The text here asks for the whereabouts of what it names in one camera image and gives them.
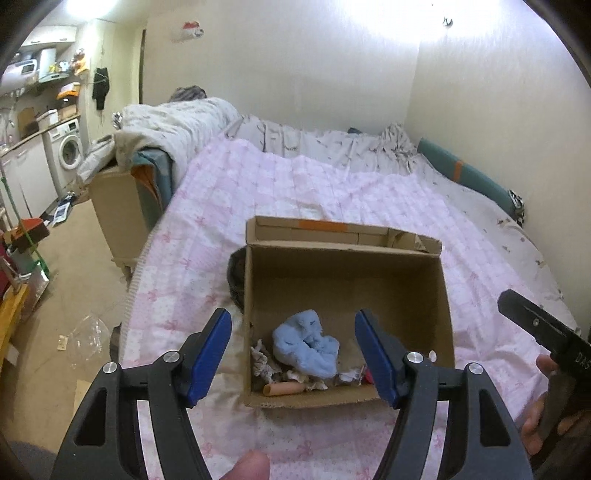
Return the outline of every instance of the orange item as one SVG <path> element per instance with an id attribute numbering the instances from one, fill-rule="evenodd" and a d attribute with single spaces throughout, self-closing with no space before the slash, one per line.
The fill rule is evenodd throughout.
<path id="1" fill-rule="evenodd" d="M 45 223 L 43 223 L 43 220 L 40 218 L 24 218 L 22 219 L 22 224 L 24 225 L 34 244 L 39 243 L 45 237 L 49 236 L 49 230 L 45 226 Z M 20 225 L 7 233 L 10 243 L 18 248 L 20 253 L 26 252 L 31 247 L 31 244 L 29 243 L 29 240 Z"/>
<path id="2" fill-rule="evenodd" d="M 305 389 L 306 386 L 298 382 L 269 383 L 263 387 L 262 394 L 266 397 L 278 397 L 279 395 L 302 393 Z"/>

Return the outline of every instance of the small cardboard box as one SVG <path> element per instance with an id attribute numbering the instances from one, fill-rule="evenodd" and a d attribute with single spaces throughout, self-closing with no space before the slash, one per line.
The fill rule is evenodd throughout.
<path id="1" fill-rule="evenodd" d="M 314 309 L 324 334 L 355 338 L 355 313 L 369 308 L 409 350 L 434 350 L 455 367 L 452 322 L 441 267 L 441 242 L 392 228 L 254 217 L 246 224 L 245 392 L 251 407 L 309 408 L 374 400 L 373 385 L 338 386 L 282 397 L 251 388 L 251 342 L 294 313 Z"/>

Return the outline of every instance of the wooden board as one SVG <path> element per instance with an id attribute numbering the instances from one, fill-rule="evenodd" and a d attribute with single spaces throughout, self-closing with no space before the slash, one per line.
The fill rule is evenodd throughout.
<path id="1" fill-rule="evenodd" d="M 5 299 L 0 304 L 0 374 L 2 373 L 2 364 L 8 350 L 10 337 L 21 318 L 22 306 L 27 299 L 28 291 L 28 285 L 23 285 L 17 294 L 14 293 L 12 287 L 9 287 Z"/>

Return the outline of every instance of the red object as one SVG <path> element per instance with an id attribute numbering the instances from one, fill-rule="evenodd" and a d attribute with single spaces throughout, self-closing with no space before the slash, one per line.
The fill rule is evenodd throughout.
<path id="1" fill-rule="evenodd" d="M 199 22 L 185 22 L 183 30 L 190 30 L 191 28 L 199 28 Z"/>
<path id="2" fill-rule="evenodd" d="M 363 377 L 365 378 L 365 381 L 367 383 L 371 383 L 372 385 L 374 384 L 374 378 L 372 377 L 371 372 L 369 371 L 369 368 L 365 369 L 365 373 L 364 373 Z"/>

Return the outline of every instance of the crumpled paper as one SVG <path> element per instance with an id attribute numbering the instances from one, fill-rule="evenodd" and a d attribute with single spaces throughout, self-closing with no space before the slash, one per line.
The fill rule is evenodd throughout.
<path id="1" fill-rule="evenodd" d="M 268 384 L 281 381 L 282 369 L 262 344 L 262 340 L 259 339 L 256 347 L 251 347 L 251 355 L 252 374 L 255 377 L 261 377 Z"/>

